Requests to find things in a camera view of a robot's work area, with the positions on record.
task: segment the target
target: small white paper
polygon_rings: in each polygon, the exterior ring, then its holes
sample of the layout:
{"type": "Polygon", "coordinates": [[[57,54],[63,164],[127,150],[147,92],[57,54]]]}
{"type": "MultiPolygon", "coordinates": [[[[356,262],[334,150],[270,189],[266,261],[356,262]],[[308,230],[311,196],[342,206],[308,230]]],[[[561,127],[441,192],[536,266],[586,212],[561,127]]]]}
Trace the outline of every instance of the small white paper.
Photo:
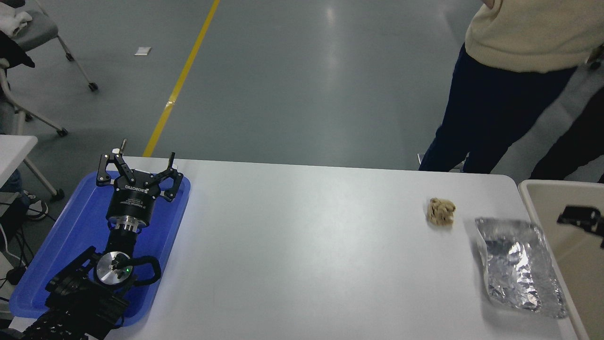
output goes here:
{"type": "Polygon", "coordinates": [[[134,54],[135,56],[147,56],[149,55],[150,47],[139,47],[138,51],[134,54]]]}

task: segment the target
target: cream sweater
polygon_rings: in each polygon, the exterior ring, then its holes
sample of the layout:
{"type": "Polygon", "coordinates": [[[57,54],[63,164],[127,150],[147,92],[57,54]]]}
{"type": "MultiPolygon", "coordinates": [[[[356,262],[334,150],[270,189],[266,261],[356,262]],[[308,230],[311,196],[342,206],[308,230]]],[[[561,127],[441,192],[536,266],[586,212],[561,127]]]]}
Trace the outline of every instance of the cream sweater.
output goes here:
{"type": "Polygon", "coordinates": [[[515,72],[577,66],[604,43],[604,0],[495,0],[466,32],[481,64],[515,72]]]}

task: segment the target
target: white bin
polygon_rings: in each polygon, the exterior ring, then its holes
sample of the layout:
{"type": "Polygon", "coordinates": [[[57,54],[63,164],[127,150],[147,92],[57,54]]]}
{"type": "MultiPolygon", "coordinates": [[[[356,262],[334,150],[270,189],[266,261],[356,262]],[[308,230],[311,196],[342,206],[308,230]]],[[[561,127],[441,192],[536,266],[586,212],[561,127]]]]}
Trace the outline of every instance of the white bin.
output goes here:
{"type": "Polygon", "coordinates": [[[580,315],[579,338],[604,339],[604,249],[602,238],[557,223],[567,205],[592,206],[604,214],[604,185],[526,180],[518,186],[531,221],[541,225],[580,315]]]}

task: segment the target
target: blue tray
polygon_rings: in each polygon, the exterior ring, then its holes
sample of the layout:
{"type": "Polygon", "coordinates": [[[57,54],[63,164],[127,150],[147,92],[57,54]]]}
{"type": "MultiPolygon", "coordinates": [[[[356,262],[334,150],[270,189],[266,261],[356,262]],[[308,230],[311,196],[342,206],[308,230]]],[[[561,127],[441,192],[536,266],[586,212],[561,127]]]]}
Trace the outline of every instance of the blue tray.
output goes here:
{"type": "MultiPolygon", "coordinates": [[[[115,171],[109,173],[112,178],[118,176],[115,171]]],[[[89,174],[80,182],[15,288],[9,303],[10,311],[15,316],[40,317],[48,310],[44,302],[49,293],[44,288],[50,279],[89,246],[95,246],[97,252],[105,249],[109,237],[105,215],[113,186],[97,187],[96,175],[96,172],[89,174]]],[[[172,180],[168,179],[161,187],[165,189],[171,185],[172,180]]],[[[171,203],[163,198],[156,200],[151,222],[138,236],[134,257],[157,257],[162,272],[164,271],[187,206],[190,189],[191,183],[185,177],[171,203]]],[[[137,267],[136,273],[140,279],[153,276],[151,266],[137,267]]],[[[147,313],[160,282],[161,280],[149,286],[133,287],[128,291],[125,298],[130,301],[130,306],[124,314],[125,326],[136,323],[147,313]]]]}

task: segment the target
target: yellow floor line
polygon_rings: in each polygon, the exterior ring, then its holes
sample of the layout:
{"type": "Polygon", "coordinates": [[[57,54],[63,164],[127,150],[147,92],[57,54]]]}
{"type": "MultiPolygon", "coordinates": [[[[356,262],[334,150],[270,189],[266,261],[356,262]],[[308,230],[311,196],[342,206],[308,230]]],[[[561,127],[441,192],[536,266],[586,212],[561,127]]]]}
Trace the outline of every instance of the yellow floor line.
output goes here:
{"type": "Polygon", "coordinates": [[[220,0],[214,0],[212,4],[212,8],[210,8],[210,12],[208,16],[205,18],[204,26],[201,28],[199,35],[197,36],[197,40],[195,40],[195,44],[193,45],[193,49],[191,53],[189,53],[189,57],[187,58],[187,62],[185,63],[185,67],[182,68],[181,75],[178,77],[176,81],[176,85],[174,85],[174,90],[172,90],[172,94],[168,99],[168,102],[165,104],[164,112],[161,113],[159,117],[159,121],[157,125],[155,125],[155,129],[153,130],[153,134],[151,134],[151,138],[147,143],[147,147],[143,152],[143,157],[151,157],[153,154],[153,150],[155,149],[155,145],[157,145],[157,141],[161,136],[162,131],[164,130],[165,124],[168,121],[168,117],[170,117],[170,113],[172,112],[172,108],[176,103],[176,99],[178,98],[178,94],[181,92],[182,85],[187,79],[188,73],[191,70],[191,66],[193,65],[193,61],[195,61],[195,57],[197,56],[197,52],[199,51],[199,47],[201,43],[204,41],[205,33],[208,31],[208,27],[212,22],[212,18],[214,17],[214,13],[216,12],[216,7],[218,7],[218,3],[220,0]]]}

